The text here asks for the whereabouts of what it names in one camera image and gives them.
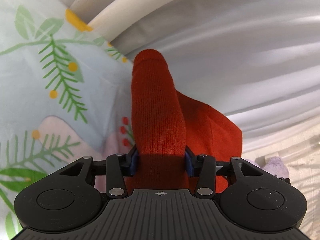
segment red berry print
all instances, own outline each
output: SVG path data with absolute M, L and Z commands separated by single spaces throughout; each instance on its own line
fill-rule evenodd
M 124 138 L 122 140 L 122 144 L 123 144 L 123 146 L 128 147 L 129 146 L 129 140 L 127 138 Z
M 120 132 L 121 132 L 122 134 L 125 134 L 125 133 L 127 132 L 127 130 L 125 129 L 124 126 L 121 126 L 121 127 L 120 127 Z
M 122 118 L 122 123 L 123 123 L 124 125 L 128 125 L 128 124 L 129 124 L 129 119 L 128 119 L 127 117 L 123 117 L 123 118 Z

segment floral blanket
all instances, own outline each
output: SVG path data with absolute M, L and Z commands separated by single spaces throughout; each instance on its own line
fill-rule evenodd
M 22 189 L 134 144 L 132 63 L 58 0 L 0 0 L 0 239 Z M 103 191 L 104 181 L 96 187 Z

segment green leaf pattern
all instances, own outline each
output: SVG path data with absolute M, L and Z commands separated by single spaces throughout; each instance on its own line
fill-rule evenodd
M 114 57 L 116 60 L 122 56 L 121 52 L 114 47 L 105 49 L 105 52 L 107 52 L 109 56 Z
M 17 136 L 15 136 L 12 144 L 7 141 L 4 151 L 6 155 L 6 166 L 0 169 L 0 198 L 10 209 L 5 219 L 5 228 L 9 239 L 14 237 L 20 230 L 22 230 L 22 228 L 18 220 L 16 218 L 13 219 L 13 216 L 15 217 L 15 212 L 13 203 L 9 199 L 7 192 L 11 191 L 18 193 L 25 187 L 28 187 L 32 183 L 47 176 L 47 172 L 41 168 L 37 162 L 44 161 L 54 167 L 54 164 L 50 159 L 54 158 L 58 162 L 63 163 L 63 161 L 58 157 L 59 155 L 62 155 L 67 159 L 70 156 L 74 156 L 71 149 L 74 146 L 78 146 L 80 142 L 69 143 L 70 139 L 71 137 L 68 136 L 65 142 L 61 144 L 60 136 L 55 136 L 54 134 L 49 136 L 49 134 L 46 134 L 38 152 L 35 152 L 36 140 L 33 138 L 31 142 L 28 142 L 27 131 L 25 131 L 22 147 L 19 148 L 19 139 Z M 14 156 L 13 160 L 10 160 L 10 156 L 12 157 L 12 155 L 9 153 L 12 152 L 14 152 Z M 34 168 L 28 168 L 27 164 L 31 164 Z
M 38 31 L 36 32 L 35 38 L 41 38 L 40 40 L 44 40 L 49 38 L 50 35 L 55 34 L 63 25 L 62 19 L 56 18 L 49 18 L 46 19 L 39 27 Z
M 94 44 L 96 44 L 97 46 L 101 47 L 105 43 L 105 41 L 106 40 L 103 37 L 99 37 L 99 38 L 94 39 L 92 42 Z
M 74 39 L 75 40 L 83 40 L 87 37 L 87 33 L 86 32 L 81 32 L 81 31 L 76 31 L 75 35 L 74 35 Z
M 30 12 L 22 5 L 17 9 L 15 25 L 20 36 L 26 40 L 29 39 L 29 34 L 34 35 L 35 24 Z
M 52 67 L 51 70 L 43 77 L 51 77 L 51 80 L 45 88 L 53 87 L 53 91 L 56 91 L 59 87 L 63 87 L 63 93 L 60 97 L 59 104 L 63 104 L 62 108 L 66 108 L 68 113 L 72 108 L 74 108 L 74 119 L 77 120 L 80 116 L 81 119 L 87 123 L 88 121 L 83 113 L 87 108 L 85 108 L 84 103 L 80 102 L 82 97 L 76 94 L 80 90 L 74 87 L 74 84 L 78 83 L 79 80 L 75 79 L 75 74 L 73 73 L 74 69 L 70 70 L 71 64 L 76 68 L 78 67 L 78 64 L 76 62 L 72 62 L 74 58 L 55 42 L 52 35 L 50 43 L 45 46 L 39 54 L 44 52 L 47 52 L 48 54 L 46 54 L 40 62 L 45 61 L 47 63 L 42 69 Z M 82 75 L 78 72 L 77 77 L 82 78 Z

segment ribbed rubber surface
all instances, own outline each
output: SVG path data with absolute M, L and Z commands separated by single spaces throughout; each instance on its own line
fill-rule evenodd
M 72 232 L 46 234 L 24 229 L 17 240 L 306 240 L 297 229 L 262 234 L 226 220 L 211 200 L 188 190 L 134 190 L 128 198 L 111 200 L 89 225 Z

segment round black pad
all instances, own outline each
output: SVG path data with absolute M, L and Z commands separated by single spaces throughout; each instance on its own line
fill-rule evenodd
M 61 175 L 49 175 L 30 185 L 14 201 L 14 209 L 21 225 L 45 232 L 79 228 L 91 221 L 99 213 L 101 206 L 100 193 L 94 187 L 77 176 Z
M 37 199 L 40 207 L 59 210 L 70 206 L 75 200 L 72 192 L 65 189 L 50 189 L 41 193 Z
M 247 195 L 247 200 L 250 205 L 262 210 L 277 209 L 284 203 L 284 198 L 279 192 L 267 188 L 251 191 Z
M 302 193 L 271 174 L 238 178 L 223 191 L 219 204 L 234 223 L 260 232 L 299 226 L 307 210 Z

